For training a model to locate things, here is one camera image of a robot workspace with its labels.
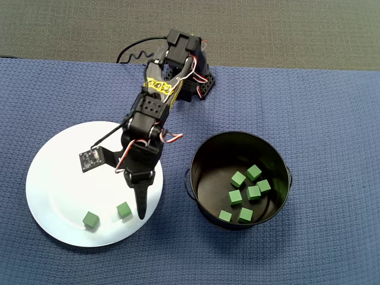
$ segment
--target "yellow label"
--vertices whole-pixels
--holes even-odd
[[[165,81],[157,81],[154,78],[148,77],[148,88],[153,88],[157,90],[160,93],[163,93],[165,95],[169,95],[170,89],[172,89],[172,86]]]

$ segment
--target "gray floor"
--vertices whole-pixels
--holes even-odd
[[[0,0],[0,55],[115,62],[172,27],[212,65],[380,70],[380,0]]]

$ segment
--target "blue fabric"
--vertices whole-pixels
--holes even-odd
[[[120,122],[143,66],[0,60],[1,284],[379,284],[380,72],[213,67],[206,101],[177,102],[164,190],[147,224],[102,248],[46,234],[29,211],[29,165],[58,132]],[[195,150],[228,130],[257,134],[293,171],[284,208],[219,229],[183,188]]]

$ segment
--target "green foam block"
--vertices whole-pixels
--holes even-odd
[[[250,209],[242,208],[239,214],[239,221],[242,221],[243,223],[250,223],[253,213],[254,212]]]
[[[85,215],[83,219],[83,223],[86,226],[89,226],[92,228],[95,228],[98,222],[99,222],[99,217],[91,212],[87,212],[87,214]]]
[[[232,214],[226,211],[221,210],[219,214],[219,218],[224,221],[231,221]]]
[[[243,198],[239,190],[228,192],[228,194],[229,194],[231,205],[240,204],[243,201]]]
[[[259,186],[260,192],[262,194],[267,193],[271,189],[271,186],[267,180],[257,182],[256,186]]]
[[[247,170],[246,175],[251,181],[254,181],[261,175],[261,170],[256,165],[253,165]]]
[[[132,214],[132,211],[126,202],[118,205],[116,208],[118,209],[119,215],[121,216],[122,219]]]
[[[259,186],[250,186],[247,188],[248,200],[257,200],[261,198],[261,192]]]
[[[244,183],[244,180],[245,176],[237,171],[231,178],[231,184],[239,188]]]

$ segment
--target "black cable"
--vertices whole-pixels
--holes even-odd
[[[118,64],[118,63],[120,62],[121,57],[123,56],[123,54],[124,54],[128,49],[130,49],[130,48],[132,48],[132,47],[138,45],[139,43],[147,42],[147,41],[149,41],[149,40],[166,40],[166,39],[167,39],[167,37],[165,37],[165,36],[159,36],[159,37],[147,37],[147,38],[145,38],[145,39],[138,40],[137,42],[135,42],[135,43],[133,43],[133,44],[127,46],[125,49],[123,49],[123,50],[121,51],[121,53],[120,53],[119,56],[118,56],[118,59],[116,60],[116,63]]]
[[[129,120],[132,118],[133,116],[133,113],[130,113],[125,119],[124,121],[118,125],[115,129],[113,129],[112,131],[110,131],[108,134],[106,134],[104,137],[102,137],[101,139],[99,139],[98,141],[96,141],[91,147],[90,149],[92,150],[95,146],[97,146],[98,144],[100,144],[102,141],[104,141],[107,137],[109,137],[110,135],[112,135],[114,132],[116,132],[118,129],[120,129],[122,126],[125,125],[125,123],[129,122]]]
[[[16,58],[16,59],[21,59],[21,58],[18,58],[16,56],[12,56],[12,55],[0,55],[0,58]]]
[[[120,63],[121,63],[121,64],[128,64],[128,63],[131,61],[132,57],[134,57],[135,59],[140,59],[140,57],[141,57],[142,55],[145,55],[146,58],[151,58],[152,56],[154,56],[154,52],[152,52],[151,54],[147,55],[147,54],[145,53],[145,51],[142,50],[142,51],[138,54],[138,56],[135,56],[134,53],[131,53],[131,54],[129,55],[129,58],[128,58],[127,61],[122,61],[122,62],[120,62]]]

